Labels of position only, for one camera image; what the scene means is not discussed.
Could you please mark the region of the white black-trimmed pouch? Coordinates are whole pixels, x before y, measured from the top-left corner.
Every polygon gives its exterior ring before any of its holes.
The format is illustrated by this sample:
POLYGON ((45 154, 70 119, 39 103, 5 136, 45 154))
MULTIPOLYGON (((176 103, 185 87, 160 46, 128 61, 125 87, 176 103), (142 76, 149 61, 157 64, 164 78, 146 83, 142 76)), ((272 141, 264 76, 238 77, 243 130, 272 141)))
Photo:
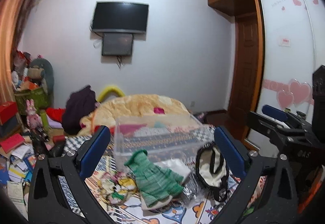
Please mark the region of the white black-trimmed pouch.
POLYGON ((214 141, 197 151, 195 174, 202 186, 211 191, 214 200, 225 202, 228 199, 229 168, 214 141))

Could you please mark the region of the white drawstring cloth bag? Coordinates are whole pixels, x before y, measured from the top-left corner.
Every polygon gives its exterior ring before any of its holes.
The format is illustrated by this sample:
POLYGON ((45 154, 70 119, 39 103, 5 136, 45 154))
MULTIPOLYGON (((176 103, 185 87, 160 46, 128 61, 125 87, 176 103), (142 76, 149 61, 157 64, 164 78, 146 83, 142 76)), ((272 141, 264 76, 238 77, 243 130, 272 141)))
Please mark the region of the white drawstring cloth bag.
POLYGON ((184 183, 191 172, 189 167, 187 167, 181 159, 170 159, 166 161, 155 162, 154 164, 164 169, 171 169, 173 172, 182 176, 183 179, 180 182, 181 184, 184 183))

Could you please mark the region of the green knitted glove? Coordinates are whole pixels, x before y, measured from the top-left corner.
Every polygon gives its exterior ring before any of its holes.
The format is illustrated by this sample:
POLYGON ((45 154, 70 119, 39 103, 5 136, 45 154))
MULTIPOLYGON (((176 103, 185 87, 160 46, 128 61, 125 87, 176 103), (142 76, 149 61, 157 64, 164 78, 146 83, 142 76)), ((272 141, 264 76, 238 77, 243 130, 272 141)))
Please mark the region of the green knitted glove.
POLYGON ((135 151, 124 166, 132 171, 137 188, 149 208, 183 191, 183 176, 152 163, 144 149, 135 151))

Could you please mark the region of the yellow floral scrunchie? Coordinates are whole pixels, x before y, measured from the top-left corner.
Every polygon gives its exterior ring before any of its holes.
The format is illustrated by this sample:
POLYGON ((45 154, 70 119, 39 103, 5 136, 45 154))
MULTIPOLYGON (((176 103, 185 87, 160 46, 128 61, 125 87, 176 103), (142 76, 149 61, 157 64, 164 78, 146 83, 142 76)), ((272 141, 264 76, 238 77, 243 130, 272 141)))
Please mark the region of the yellow floral scrunchie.
POLYGON ((105 172, 97 183, 101 199, 108 205, 122 205, 137 191, 134 179, 120 171, 105 172))

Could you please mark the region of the pink bunny doll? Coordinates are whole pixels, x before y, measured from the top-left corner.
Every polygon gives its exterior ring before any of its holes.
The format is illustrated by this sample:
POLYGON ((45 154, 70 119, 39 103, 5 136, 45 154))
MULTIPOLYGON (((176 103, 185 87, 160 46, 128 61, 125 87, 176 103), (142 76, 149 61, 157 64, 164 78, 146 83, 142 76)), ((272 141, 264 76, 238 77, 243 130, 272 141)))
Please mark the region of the pink bunny doll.
POLYGON ((33 99, 26 100, 26 122, 28 128, 37 135, 41 135, 42 121, 37 114, 33 99))

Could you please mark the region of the dark purple clothing pile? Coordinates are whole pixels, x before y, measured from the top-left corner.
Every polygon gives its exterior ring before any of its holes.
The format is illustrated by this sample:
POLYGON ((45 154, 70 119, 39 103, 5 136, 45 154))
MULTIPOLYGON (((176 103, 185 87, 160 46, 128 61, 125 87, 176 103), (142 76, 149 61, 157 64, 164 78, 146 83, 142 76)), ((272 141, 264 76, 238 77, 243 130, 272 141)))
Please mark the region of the dark purple clothing pile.
POLYGON ((62 115, 62 127, 68 135, 77 135, 81 130, 80 120, 95 109, 96 95, 90 85, 70 95, 62 115))

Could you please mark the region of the green cardboard box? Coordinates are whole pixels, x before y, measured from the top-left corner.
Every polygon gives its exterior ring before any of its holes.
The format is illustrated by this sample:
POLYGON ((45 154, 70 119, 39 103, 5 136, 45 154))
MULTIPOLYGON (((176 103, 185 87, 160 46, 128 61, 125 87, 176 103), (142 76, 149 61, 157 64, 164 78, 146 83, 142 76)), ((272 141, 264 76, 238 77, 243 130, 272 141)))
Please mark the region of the green cardboard box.
POLYGON ((46 109, 51 105, 51 97, 45 93, 42 87, 34 90, 24 90, 14 93, 19 114, 26 115, 26 101, 33 100, 37 113, 40 109, 46 109))

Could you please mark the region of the red box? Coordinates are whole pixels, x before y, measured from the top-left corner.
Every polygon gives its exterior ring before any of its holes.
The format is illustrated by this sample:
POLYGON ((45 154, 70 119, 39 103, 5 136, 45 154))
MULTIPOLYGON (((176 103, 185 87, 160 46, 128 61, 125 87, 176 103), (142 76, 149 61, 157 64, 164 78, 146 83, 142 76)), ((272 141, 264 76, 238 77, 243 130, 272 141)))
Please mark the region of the red box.
POLYGON ((6 102, 0 105, 0 125, 4 125, 18 112, 16 102, 6 102))

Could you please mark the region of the clear plastic storage bin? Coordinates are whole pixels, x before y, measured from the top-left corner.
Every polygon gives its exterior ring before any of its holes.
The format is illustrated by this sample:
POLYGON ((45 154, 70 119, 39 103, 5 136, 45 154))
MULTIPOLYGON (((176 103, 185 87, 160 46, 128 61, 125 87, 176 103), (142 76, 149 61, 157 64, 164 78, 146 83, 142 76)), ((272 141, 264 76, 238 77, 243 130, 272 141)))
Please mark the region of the clear plastic storage bin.
POLYGON ((113 156, 119 171, 138 150, 148 151, 153 163, 179 159, 187 166, 195 163, 197 151, 213 141, 214 127, 202 124, 191 114, 158 114, 116 119, 113 156))

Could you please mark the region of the wooden wardrobe with sliding doors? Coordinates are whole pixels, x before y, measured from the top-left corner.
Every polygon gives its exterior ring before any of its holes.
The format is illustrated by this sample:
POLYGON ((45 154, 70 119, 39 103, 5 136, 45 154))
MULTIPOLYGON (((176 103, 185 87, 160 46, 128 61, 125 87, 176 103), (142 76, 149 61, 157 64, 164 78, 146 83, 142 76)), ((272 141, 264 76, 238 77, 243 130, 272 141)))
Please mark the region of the wooden wardrobe with sliding doors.
POLYGON ((227 128, 273 157, 277 148, 244 124, 270 105, 313 116, 312 74, 324 64, 323 0, 208 0, 235 19, 235 58, 227 128))

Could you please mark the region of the yellow curved plush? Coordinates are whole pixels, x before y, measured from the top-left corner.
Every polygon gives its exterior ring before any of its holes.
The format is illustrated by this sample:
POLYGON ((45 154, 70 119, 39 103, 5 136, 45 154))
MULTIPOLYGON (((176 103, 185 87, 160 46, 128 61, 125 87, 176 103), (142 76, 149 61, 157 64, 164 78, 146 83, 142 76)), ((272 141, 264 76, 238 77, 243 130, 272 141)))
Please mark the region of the yellow curved plush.
POLYGON ((124 97, 125 93, 116 85, 108 85, 97 96, 98 102, 103 102, 109 95, 115 94, 117 97, 124 97))

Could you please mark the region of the yellow patterned quilt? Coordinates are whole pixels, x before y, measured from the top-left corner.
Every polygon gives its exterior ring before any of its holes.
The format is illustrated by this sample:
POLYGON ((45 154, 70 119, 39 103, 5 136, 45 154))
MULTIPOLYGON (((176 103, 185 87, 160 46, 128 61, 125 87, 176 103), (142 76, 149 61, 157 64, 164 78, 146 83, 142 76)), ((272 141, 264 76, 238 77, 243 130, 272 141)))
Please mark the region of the yellow patterned quilt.
POLYGON ((89 115, 81 118, 79 123, 82 129, 77 133, 77 136, 91 135, 95 127, 100 125, 112 128, 120 116, 155 115, 154 110, 156 108, 164 110, 165 114, 189 114, 182 102, 167 96, 138 94, 116 97, 100 104, 89 115))

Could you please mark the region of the orange pink curtain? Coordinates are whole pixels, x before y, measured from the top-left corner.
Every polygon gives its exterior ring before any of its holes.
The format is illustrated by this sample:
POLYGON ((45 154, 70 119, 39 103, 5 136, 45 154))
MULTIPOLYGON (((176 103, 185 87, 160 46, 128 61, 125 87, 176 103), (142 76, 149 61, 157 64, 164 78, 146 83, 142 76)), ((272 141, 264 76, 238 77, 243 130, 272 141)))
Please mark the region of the orange pink curtain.
POLYGON ((14 101, 13 59, 35 3, 36 0, 1 0, 1 103, 14 101))

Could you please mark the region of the small dark wall monitor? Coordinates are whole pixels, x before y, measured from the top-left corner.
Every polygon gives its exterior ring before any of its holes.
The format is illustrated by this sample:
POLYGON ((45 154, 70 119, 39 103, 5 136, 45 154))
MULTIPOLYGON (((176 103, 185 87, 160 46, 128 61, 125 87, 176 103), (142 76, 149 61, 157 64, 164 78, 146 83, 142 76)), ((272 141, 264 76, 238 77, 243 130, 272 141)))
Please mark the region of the small dark wall monitor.
POLYGON ((105 33, 102 38, 102 56, 126 56, 132 55, 133 34, 105 33))

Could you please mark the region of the black wall television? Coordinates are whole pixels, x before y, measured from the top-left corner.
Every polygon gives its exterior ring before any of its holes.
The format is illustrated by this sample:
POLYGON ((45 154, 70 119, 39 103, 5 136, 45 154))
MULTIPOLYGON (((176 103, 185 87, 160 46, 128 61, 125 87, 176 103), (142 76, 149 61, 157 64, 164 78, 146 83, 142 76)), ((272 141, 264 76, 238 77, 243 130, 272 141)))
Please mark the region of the black wall television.
POLYGON ((97 33, 144 34, 149 5, 130 2, 97 2, 91 29, 97 33))

